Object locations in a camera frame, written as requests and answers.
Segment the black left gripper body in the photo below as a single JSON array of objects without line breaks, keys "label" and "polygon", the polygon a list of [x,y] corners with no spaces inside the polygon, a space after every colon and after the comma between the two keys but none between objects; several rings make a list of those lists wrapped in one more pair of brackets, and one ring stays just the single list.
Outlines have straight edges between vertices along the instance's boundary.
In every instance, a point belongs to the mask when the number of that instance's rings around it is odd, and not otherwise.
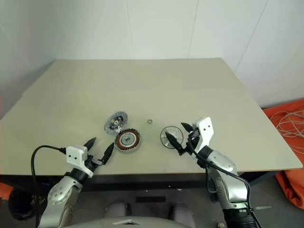
[{"label": "black left gripper body", "polygon": [[95,172],[97,167],[102,166],[104,163],[101,159],[96,160],[92,155],[88,155],[86,161],[85,161],[85,166],[91,171]]}]

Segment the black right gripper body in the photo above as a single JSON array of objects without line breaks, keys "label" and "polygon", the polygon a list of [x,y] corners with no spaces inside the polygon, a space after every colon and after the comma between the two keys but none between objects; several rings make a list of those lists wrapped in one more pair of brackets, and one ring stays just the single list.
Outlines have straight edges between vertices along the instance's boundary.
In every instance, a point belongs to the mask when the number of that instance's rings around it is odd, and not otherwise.
[{"label": "black right gripper body", "polygon": [[187,141],[186,141],[186,147],[183,147],[180,145],[178,149],[179,156],[182,156],[184,153],[188,153],[189,155],[192,155],[194,152],[194,149],[198,145],[198,142],[200,140],[200,132],[198,128],[194,128],[188,135]]}]

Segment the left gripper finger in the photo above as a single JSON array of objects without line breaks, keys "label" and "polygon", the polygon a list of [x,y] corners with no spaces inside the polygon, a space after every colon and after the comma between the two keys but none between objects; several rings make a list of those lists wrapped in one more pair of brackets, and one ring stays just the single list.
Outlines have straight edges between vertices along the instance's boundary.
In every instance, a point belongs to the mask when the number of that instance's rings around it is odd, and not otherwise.
[{"label": "left gripper finger", "polygon": [[96,137],[91,138],[90,140],[88,140],[88,141],[84,144],[84,147],[87,148],[87,153],[89,153],[89,151],[92,149],[92,147],[93,147],[95,141],[96,141]]},{"label": "left gripper finger", "polygon": [[113,149],[114,149],[114,142],[107,147],[102,159],[100,160],[103,165],[105,165],[107,163],[107,161],[109,160],[109,158],[111,157],[111,155],[113,153]]}]

